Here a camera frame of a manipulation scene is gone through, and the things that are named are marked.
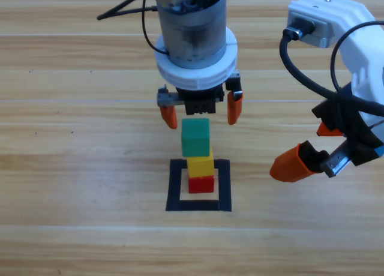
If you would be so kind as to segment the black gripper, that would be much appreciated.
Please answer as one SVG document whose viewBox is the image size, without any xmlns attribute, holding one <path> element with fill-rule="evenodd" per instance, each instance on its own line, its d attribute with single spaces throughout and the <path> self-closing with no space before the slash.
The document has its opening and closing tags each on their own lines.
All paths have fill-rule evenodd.
<svg viewBox="0 0 384 276">
<path fill-rule="evenodd" d="M 239 70 L 235 70 L 222 84 L 209 89 L 189 91 L 177 88 L 176 92 L 169 92 L 166 86 L 159 88 L 157 104 L 167 126 L 177 129 L 178 122 L 174 106 L 184 105 L 187 115 L 215 113 L 216 103 L 224 101 L 225 89 L 228 92 L 227 121 L 229 125 L 234 125 L 242 112 L 243 91 Z"/>
<path fill-rule="evenodd" d="M 383 140 L 374 134 L 374 125 L 364 122 L 360 104 L 350 91 L 321 93 L 323 102 L 312 109 L 320 123 L 320 137 L 345 137 L 332 153 L 317 151 L 309 141 L 278 156 L 269 174 L 281 182 L 296 182 L 313 174 L 336 176 L 346 165 L 360 166 L 383 156 Z"/>
</svg>

